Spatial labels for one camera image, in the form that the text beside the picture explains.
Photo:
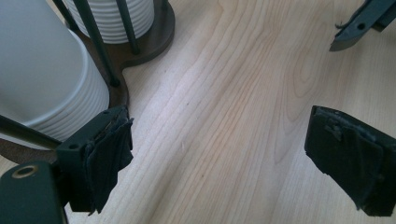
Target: wooden table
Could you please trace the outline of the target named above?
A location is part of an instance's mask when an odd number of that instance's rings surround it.
[[[171,48],[124,70],[134,160],[77,223],[395,223],[305,156],[312,105],[396,137],[396,23],[328,49],[362,1],[171,0]],[[0,170],[14,164],[0,159]]]

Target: wood grain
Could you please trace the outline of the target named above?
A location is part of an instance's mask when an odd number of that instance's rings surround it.
[[[362,1],[171,0],[177,30],[124,70],[134,160],[70,223],[395,223],[367,217],[304,154],[312,105],[396,137],[396,27],[329,52]],[[13,164],[0,159],[0,170]]]

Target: stacked white cups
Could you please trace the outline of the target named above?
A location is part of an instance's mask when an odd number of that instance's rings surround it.
[[[65,0],[78,28],[88,35],[87,29],[73,0]],[[107,44],[128,42],[116,0],[88,0],[99,32]],[[153,0],[126,0],[136,38],[145,34],[154,21]]]
[[[46,1],[0,1],[0,21],[1,115],[64,141],[108,108],[90,54]]]

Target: light wood surface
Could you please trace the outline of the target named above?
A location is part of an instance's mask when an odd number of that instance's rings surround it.
[[[329,52],[357,0],[171,0],[171,48],[124,70],[134,160],[77,223],[396,223],[305,156],[312,105],[396,137],[396,23]],[[12,162],[0,159],[3,173]]]

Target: bolt hole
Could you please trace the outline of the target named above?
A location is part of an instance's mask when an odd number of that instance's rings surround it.
[[[69,148],[70,148],[70,149],[76,149],[76,148],[78,148],[78,144],[70,145]]]
[[[21,169],[15,171],[12,174],[12,177],[16,178],[16,179],[25,178],[29,175],[34,174],[35,172],[37,172],[37,170],[38,170],[38,167],[35,165],[25,166],[25,167],[22,167]]]
[[[364,24],[364,23],[361,23],[358,25],[359,30],[364,30],[365,28],[366,28],[366,24]]]

